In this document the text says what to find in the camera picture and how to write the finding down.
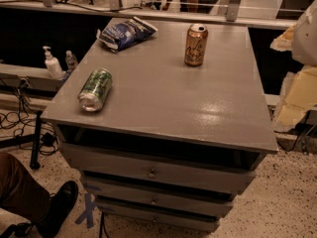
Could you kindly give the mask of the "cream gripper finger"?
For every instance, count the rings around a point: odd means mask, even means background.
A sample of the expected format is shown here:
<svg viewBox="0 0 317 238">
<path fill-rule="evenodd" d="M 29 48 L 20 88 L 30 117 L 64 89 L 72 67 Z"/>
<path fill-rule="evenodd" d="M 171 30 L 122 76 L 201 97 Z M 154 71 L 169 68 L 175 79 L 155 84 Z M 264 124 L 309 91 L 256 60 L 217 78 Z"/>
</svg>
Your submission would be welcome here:
<svg viewBox="0 0 317 238">
<path fill-rule="evenodd" d="M 287 28 L 281 35 L 271 42 L 270 47 L 279 52 L 292 51 L 294 30 L 295 25 Z"/>
</svg>

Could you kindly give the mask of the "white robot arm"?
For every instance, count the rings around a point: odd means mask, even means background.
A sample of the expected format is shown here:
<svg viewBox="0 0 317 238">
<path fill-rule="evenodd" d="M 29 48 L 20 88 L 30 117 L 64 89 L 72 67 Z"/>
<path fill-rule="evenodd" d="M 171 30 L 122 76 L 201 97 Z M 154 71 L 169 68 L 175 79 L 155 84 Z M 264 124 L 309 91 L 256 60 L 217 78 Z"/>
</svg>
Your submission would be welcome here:
<svg viewBox="0 0 317 238">
<path fill-rule="evenodd" d="M 300 72 L 286 74 L 273 114 L 273 129 L 287 132 L 317 104 L 317 0 L 270 47 L 291 51 L 292 58 L 303 65 Z"/>
</svg>

